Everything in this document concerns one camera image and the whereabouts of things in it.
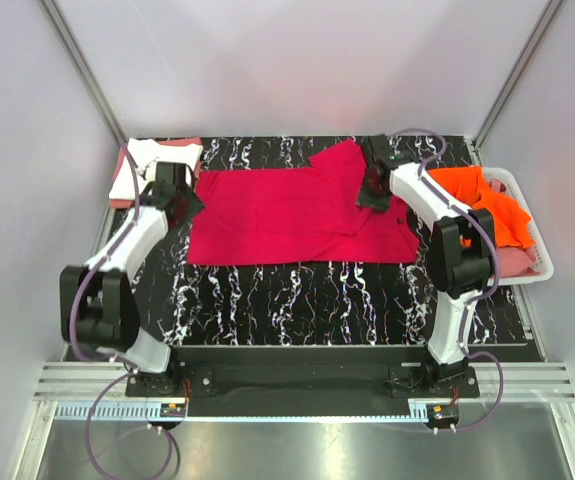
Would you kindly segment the crimson red t-shirt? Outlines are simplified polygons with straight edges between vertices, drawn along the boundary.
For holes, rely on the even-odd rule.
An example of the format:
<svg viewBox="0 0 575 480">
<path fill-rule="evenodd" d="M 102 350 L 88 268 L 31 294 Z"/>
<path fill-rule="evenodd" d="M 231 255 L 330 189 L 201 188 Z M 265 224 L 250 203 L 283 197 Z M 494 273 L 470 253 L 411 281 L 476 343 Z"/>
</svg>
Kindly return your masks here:
<svg viewBox="0 0 575 480">
<path fill-rule="evenodd" d="M 357 206 L 365 167 L 360 147 L 347 140 L 307 167 L 202 173 L 205 208 L 192 223 L 188 263 L 414 262 L 419 240 L 403 201 L 391 199 L 384 213 Z"/>
</svg>

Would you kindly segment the orange t-shirt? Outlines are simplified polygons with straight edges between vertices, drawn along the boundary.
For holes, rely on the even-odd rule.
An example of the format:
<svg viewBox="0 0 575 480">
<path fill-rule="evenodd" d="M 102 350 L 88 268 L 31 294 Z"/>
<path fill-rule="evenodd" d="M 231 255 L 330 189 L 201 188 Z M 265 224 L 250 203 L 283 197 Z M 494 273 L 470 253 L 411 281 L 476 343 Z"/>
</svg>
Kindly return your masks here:
<svg viewBox="0 0 575 480">
<path fill-rule="evenodd" d="M 528 229 L 531 216 L 516 200 L 494 190 L 480 166 L 437 168 L 428 173 L 458 201 L 473 210 L 486 209 L 492 215 L 497 247 L 527 249 L 535 245 Z"/>
</svg>

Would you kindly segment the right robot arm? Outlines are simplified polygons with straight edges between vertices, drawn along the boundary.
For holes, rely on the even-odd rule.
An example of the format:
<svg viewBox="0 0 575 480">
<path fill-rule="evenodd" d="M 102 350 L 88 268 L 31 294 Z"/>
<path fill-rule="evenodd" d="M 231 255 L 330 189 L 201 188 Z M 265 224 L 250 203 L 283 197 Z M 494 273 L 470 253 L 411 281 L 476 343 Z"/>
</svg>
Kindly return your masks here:
<svg viewBox="0 0 575 480">
<path fill-rule="evenodd" d="M 365 137 L 360 148 L 366 169 L 357 206 L 383 214 L 398 197 L 431 228 L 426 269 L 438 290 L 433 331 L 420 365 L 389 384 L 416 395 L 462 391 L 476 383 L 468 373 L 475 356 L 467 335 L 477 303 L 500 279 L 493 216 L 449 194 L 426 171 L 427 160 L 394 153 L 387 136 Z"/>
</svg>

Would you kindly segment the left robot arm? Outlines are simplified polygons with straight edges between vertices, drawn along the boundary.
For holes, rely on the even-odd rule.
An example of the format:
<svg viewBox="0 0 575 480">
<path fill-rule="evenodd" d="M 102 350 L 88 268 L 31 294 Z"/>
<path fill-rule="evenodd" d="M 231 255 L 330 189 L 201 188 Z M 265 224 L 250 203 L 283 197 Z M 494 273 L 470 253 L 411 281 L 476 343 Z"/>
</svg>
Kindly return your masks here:
<svg viewBox="0 0 575 480">
<path fill-rule="evenodd" d="M 132 282 L 154 247 L 203 210 L 195 186 L 190 166 L 158 163 L 106 245 L 84 264 L 66 266 L 59 278 L 61 334 L 76 358 L 135 367 L 163 396 L 181 388 L 183 372 L 170 363 L 171 348 L 141 325 Z"/>
</svg>

